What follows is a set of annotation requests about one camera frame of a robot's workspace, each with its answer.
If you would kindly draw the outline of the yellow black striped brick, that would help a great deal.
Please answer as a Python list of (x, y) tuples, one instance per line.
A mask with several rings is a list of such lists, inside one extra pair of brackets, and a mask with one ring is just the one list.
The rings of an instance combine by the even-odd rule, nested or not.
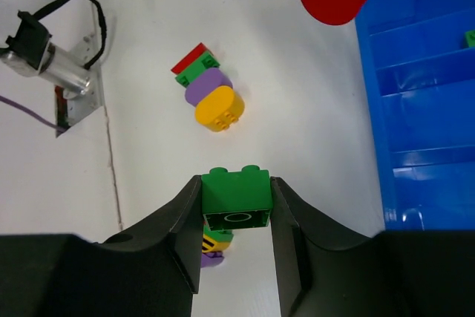
[(202, 242), (202, 253), (222, 252), (228, 249), (230, 244), (230, 240), (215, 240), (208, 235), (204, 235)]

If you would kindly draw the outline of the green sloped duplo brick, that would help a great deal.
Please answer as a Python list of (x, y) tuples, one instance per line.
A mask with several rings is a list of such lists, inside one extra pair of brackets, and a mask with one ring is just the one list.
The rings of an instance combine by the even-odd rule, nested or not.
[(475, 30), (469, 30), (464, 33), (464, 39), (462, 40), (463, 48), (475, 47)]

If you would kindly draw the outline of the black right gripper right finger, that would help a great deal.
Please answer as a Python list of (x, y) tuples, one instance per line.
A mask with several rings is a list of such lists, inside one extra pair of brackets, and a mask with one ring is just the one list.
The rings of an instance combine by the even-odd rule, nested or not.
[(366, 237), (271, 180), (272, 245), (283, 316), (472, 316), (474, 233)]

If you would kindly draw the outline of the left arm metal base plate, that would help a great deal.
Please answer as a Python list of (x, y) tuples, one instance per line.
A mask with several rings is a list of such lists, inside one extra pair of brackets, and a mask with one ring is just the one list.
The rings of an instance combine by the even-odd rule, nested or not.
[[(55, 39), (60, 48), (74, 57), (79, 65), (92, 60), (99, 52), (101, 30), (96, 6), (88, 0), (70, 0), (54, 13), (59, 24), (55, 26)], [(85, 94), (73, 95), (70, 91), (55, 88), (56, 124), (63, 131), (78, 124), (104, 103), (101, 67), (97, 61), (89, 69), (90, 88)]]

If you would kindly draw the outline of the green duplo brick number three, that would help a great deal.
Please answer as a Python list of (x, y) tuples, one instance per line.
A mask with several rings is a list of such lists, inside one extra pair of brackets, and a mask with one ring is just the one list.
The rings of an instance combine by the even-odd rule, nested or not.
[(273, 208), (270, 175), (248, 165), (240, 171), (223, 167), (201, 176), (202, 214), (212, 231), (265, 227)]

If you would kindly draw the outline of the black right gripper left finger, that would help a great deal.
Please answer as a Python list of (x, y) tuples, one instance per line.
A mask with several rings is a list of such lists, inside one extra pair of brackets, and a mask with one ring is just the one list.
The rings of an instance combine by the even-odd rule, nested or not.
[(1, 237), (3, 316), (189, 316), (199, 289), (201, 178), (102, 243)]

